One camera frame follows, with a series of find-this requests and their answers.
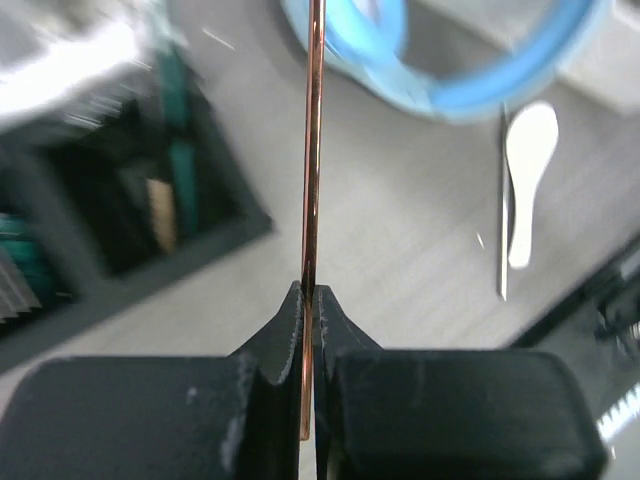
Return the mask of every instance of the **black machine part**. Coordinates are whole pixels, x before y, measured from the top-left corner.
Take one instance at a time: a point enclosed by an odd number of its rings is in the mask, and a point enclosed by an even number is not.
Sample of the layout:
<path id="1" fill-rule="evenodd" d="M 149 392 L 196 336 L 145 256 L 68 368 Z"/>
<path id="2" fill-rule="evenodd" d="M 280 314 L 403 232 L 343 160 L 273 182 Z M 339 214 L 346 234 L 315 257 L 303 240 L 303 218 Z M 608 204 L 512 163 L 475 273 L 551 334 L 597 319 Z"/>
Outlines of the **black machine part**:
<path id="1" fill-rule="evenodd" d="M 0 480 L 298 478 L 301 290 L 226 358 L 68 358 L 20 384 Z M 596 479 L 564 365 L 528 351 L 388 351 L 315 292 L 321 479 Z"/>

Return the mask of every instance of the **teal object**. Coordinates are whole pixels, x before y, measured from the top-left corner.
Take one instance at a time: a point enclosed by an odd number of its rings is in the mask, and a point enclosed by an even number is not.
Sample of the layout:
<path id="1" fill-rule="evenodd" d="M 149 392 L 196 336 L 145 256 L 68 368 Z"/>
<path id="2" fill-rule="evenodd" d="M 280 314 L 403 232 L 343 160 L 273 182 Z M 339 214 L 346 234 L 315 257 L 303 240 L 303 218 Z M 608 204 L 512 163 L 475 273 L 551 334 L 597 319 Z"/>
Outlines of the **teal object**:
<path id="1" fill-rule="evenodd" d="M 61 284 L 22 217 L 0 214 L 0 248 L 4 248 L 43 306 L 58 302 Z"/>
<path id="2" fill-rule="evenodd" d="M 169 159 L 173 173 L 174 191 L 178 200 L 180 226 L 185 236 L 198 230 L 198 200 L 196 191 L 195 148 L 186 140 L 190 113 L 187 74 L 173 39 L 166 27 L 171 26 L 167 0 L 159 0 L 156 34 L 159 42 L 158 64 L 162 89 L 164 123 L 172 137 Z"/>

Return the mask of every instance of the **white plastic spoon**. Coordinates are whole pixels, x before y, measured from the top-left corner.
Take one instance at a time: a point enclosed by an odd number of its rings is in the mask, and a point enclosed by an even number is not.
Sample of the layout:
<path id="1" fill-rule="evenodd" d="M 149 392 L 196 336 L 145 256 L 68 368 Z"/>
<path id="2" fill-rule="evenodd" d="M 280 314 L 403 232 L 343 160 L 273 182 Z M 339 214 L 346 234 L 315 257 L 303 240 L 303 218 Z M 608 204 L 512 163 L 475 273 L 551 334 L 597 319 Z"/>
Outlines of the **white plastic spoon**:
<path id="1" fill-rule="evenodd" d="M 509 265 L 513 269 L 529 265 L 536 190 L 557 145 L 558 119 L 548 103 L 531 103 L 513 118 L 506 138 L 515 196 L 515 225 L 509 249 Z"/>

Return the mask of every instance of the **copper wire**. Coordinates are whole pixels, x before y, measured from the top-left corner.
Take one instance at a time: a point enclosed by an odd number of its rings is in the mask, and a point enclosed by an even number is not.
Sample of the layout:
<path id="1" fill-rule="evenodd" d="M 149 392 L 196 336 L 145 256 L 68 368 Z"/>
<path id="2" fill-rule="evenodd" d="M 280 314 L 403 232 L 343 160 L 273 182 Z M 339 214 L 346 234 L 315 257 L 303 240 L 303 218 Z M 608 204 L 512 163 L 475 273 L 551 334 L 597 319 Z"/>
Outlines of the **copper wire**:
<path id="1" fill-rule="evenodd" d="M 324 22 L 326 0 L 309 0 L 309 63 L 307 65 L 307 118 L 304 156 L 304 210 L 302 226 L 302 394 L 300 440 L 311 432 L 313 386 L 313 291 L 316 286 L 318 251 L 318 197 L 320 186 L 320 137 L 322 127 L 322 81 L 324 69 Z"/>

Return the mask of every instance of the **blue object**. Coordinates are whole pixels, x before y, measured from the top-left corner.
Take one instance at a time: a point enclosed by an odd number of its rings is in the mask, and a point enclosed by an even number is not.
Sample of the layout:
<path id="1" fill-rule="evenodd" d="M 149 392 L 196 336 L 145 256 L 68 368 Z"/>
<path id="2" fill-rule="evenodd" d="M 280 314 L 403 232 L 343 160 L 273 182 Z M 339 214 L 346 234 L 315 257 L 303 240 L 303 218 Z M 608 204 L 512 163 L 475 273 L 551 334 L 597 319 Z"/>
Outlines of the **blue object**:
<path id="1" fill-rule="evenodd" d="M 559 65 L 604 17 L 611 0 L 555 0 L 516 52 L 444 82 L 402 63 L 408 36 L 406 0 L 376 0 L 373 16 L 363 13 L 354 0 L 326 2 L 327 65 L 400 110 L 468 121 L 496 114 L 501 105 L 522 101 L 551 82 Z M 282 0 L 282 6 L 308 49 L 309 0 Z"/>

